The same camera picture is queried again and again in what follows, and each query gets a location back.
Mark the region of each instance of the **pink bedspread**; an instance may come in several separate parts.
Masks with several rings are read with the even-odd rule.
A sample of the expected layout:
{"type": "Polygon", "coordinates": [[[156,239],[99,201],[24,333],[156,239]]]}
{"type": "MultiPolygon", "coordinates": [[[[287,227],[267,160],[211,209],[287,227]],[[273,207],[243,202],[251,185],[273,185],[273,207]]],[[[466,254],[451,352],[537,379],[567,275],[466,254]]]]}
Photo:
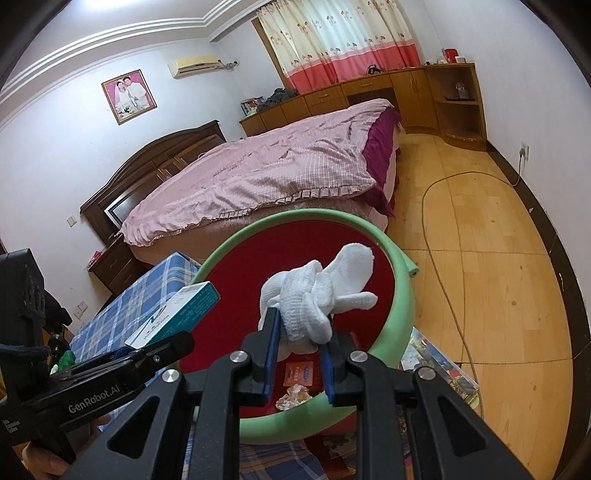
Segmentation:
{"type": "Polygon", "coordinates": [[[156,188],[129,214],[128,244],[151,245],[219,219],[309,198],[356,197],[376,183],[362,155],[378,99],[219,145],[156,188]]]}

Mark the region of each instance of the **screw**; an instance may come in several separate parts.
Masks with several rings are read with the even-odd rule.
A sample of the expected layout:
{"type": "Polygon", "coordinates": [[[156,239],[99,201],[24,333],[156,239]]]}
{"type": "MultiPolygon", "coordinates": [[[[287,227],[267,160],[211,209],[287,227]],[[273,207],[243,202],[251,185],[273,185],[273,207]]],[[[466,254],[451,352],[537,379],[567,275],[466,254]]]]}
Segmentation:
{"type": "Polygon", "coordinates": [[[181,374],[178,373],[177,370],[171,368],[162,374],[162,380],[164,380],[166,383],[173,383],[176,382],[180,376],[181,374]]]}
{"type": "Polygon", "coordinates": [[[248,358],[248,353],[244,350],[236,350],[235,352],[230,353],[230,360],[235,364],[241,364],[242,362],[246,361],[248,358]]]}
{"type": "Polygon", "coordinates": [[[361,350],[353,350],[350,354],[349,354],[349,358],[357,363],[357,364],[361,364],[363,362],[365,362],[368,359],[368,354],[365,352],[362,352],[361,350]]]}
{"type": "Polygon", "coordinates": [[[423,380],[433,380],[435,378],[435,370],[429,367],[421,367],[418,369],[418,376],[423,380]]]}

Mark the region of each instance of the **plaid mattress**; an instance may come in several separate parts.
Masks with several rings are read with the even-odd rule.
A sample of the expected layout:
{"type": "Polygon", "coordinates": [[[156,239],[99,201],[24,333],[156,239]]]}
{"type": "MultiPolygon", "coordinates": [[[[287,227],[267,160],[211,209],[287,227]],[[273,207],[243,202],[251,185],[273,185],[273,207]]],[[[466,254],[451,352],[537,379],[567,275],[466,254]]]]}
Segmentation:
{"type": "MultiPolygon", "coordinates": [[[[76,360],[88,360],[123,346],[125,339],[144,321],[191,283],[199,267],[197,262],[179,253],[161,261],[81,328],[70,344],[76,360]]],[[[124,408],[111,412],[111,417],[116,418],[124,408]]],[[[183,478],[187,478],[189,471],[192,432],[193,428],[183,478]]],[[[240,477],[242,480],[326,480],[320,462],[306,449],[303,441],[279,445],[242,444],[240,477]]]]}

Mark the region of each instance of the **picture frame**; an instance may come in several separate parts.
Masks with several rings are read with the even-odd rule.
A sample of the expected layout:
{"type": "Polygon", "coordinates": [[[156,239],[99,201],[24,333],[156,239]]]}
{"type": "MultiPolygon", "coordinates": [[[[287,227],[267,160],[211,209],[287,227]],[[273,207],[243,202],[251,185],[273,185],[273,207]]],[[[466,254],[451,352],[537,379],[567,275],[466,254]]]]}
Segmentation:
{"type": "Polygon", "coordinates": [[[253,97],[240,102],[244,115],[250,116],[256,113],[257,107],[265,101],[264,97],[253,97]]]}
{"type": "Polygon", "coordinates": [[[119,125],[157,108],[141,70],[118,75],[101,86],[119,125]]]}

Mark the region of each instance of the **electrical cord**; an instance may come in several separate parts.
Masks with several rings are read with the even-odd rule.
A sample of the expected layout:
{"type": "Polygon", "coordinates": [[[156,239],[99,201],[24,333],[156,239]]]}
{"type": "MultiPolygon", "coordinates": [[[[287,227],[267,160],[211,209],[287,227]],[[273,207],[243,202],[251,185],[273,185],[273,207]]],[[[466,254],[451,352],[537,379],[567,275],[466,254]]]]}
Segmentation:
{"type": "Polygon", "coordinates": [[[460,327],[460,322],[457,319],[456,311],[453,308],[452,301],[447,293],[445,285],[443,284],[443,280],[441,279],[441,275],[439,274],[439,270],[437,269],[437,264],[435,262],[435,258],[433,257],[433,252],[431,251],[431,246],[429,246],[429,240],[427,238],[427,229],[425,227],[425,198],[427,197],[427,193],[429,192],[429,190],[431,190],[431,188],[434,187],[435,185],[437,185],[438,183],[440,183],[442,181],[447,181],[448,179],[452,179],[453,177],[459,177],[461,175],[471,175],[471,174],[486,175],[488,177],[491,177],[495,180],[500,181],[501,183],[508,185],[509,187],[515,188],[521,179],[521,160],[524,155],[525,155],[525,151],[522,148],[519,151],[519,169],[517,171],[517,181],[515,183],[510,183],[508,181],[500,179],[499,177],[494,176],[491,173],[487,173],[484,171],[475,171],[475,170],[463,171],[460,173],[454,173],[454,175],[448,175],[447,177],[443,177],[440,180],[434,181],[431,185],[429,185],[427,187],[427,190],[425,190],[425,193],[423,193],[423,198],[421,199],[421,226],[423,227],[423,238],[425,240],[425,246],[427,247],[427,252],[429,253],[429,258],[431,258],[431,263],[433,265],[433,270],[435,271],[435,276],[437,277],[437,281],[439,282],[439,286],[441,287],[443,295],[445,296],[445,299],[447,301],[447,305],[449,306],[449,309],[452,313],[453,321],[456,324],[457,332],[460,334],[460,338],[462,339],[462,345],[466,349],[466,353],[468,355],[468,361],[470,362],[470,368],[472,369],[472,374],[474,375],[474,381],[477,384],[479,384],[478,402],[480,404],[480,417],[482,418],[482,420],[484,420],[484,403],[482,402],[482,393],[480,392],[480,382],[478,381],[478,374],[476,373],[476,367],[474,365],[474,360],[472,359],[472,353],[470,352],[470,348],[468,347],[468,344],[466,342],[466,338],[464,337],[464,333],[462,332],[462,328],[460,327]]]}

